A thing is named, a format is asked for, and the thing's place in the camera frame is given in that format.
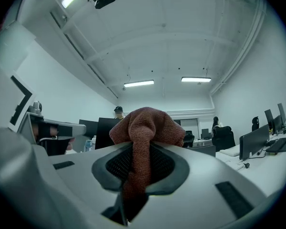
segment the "white desk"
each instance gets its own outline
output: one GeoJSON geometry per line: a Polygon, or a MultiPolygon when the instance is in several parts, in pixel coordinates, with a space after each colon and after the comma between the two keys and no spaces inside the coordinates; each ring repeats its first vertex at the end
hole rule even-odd
{"type": "MultiPolygon", "coordinates": [[[[271,140],[286,137],[286,134],[274,136],[271,140]]],[[[229,164],[240,162],[239,156],[231,157],[223,153],[217,152],[216,158],[229,164]]],[[[247,159],[244,163],[249,163],[248,169],[241,168],[238,170],[240,174],[258,186],[266,196],[282,189],[286,184],[286,152],[278,153],[276,156],[266,155],[264,158],[247,159]]]]}
{"type": "Polygon", "coordinates": [[[77,152],[75,150],[71,149],[71,150],[66,150],[65,154],[66,155],[71,155],[71,154],[77,154],[77,152]]]}
{"type": "Polygon", "coordinates": [[[193,147],[201,147],[201,146],[206,146],[206,145],[212,145],[212,139],[209,139],[209,140],[198,140],[198,139],[195,139],[193,141],[193,147]]]}

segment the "water bottle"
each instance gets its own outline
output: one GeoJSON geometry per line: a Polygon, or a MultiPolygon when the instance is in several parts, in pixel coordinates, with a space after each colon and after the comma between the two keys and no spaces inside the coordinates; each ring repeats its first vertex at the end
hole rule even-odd
{"type": "Polygon", "coordinates": [[[85,146],[84,146],[84,152],[90,151],[92,148],[92,140],[86,140],[85,146]]]}
{"type": "Polygon", "coordinates": [[[91,150],[95,150],[96,136],[92,138],[92,148],[91,150]]]}

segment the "white ceiling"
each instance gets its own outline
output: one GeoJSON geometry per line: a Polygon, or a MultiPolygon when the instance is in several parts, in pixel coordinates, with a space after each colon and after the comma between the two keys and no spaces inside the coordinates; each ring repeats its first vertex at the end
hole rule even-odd
{"type": "Polygon", "coordinates": [[[93,1],[75,0],[52,12],[117,95],[133,91],[122,91],[124,83],[150,79],[155,80],[148,86],[152,91],[191,94],[209,91],[232,65],[253,22],[255,3],[116,0],[96,10],[93,1]],[[206,69],[210,83],[181,83],[182,76],[206,76],[206,69]]]}

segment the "black chair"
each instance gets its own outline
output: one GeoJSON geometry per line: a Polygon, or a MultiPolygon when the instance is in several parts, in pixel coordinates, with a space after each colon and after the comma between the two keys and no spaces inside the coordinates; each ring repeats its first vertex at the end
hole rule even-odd
{"type": "Polygon", "coordinates": [[[259,128],[259,120],[258,120],[258,116],[257,117],[254,117],[252,119],[252,131],[255,131],[259,128]]]}
{"type": "Polygon", "coordinates": [[[183,139],[183,147],[193,147],[193,141],[195,136],[193,135],[192,131],[185,131],[185,137],[183,139]]]}
{"type": "Polygon", "coordinates": [[[231,127],[217,127],[213,130],[213,135],[212,144],[216,147],[216,152],[235,146],[234,134],[231,131],[231,127]]]}

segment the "orange cloth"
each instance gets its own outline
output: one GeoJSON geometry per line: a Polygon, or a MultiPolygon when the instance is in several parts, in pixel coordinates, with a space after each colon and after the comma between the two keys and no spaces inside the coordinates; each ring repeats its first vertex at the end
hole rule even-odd
{"type": "Polygon", "coordinates": [[[126,216],[131,220],[147,198],[145,188],[151,183],[150,141],[183,146],[185,131],[171,117],[150,107],[129,113],[109,133],[115,144],[133,141],[133,162],[123,186],[126,216]]]}

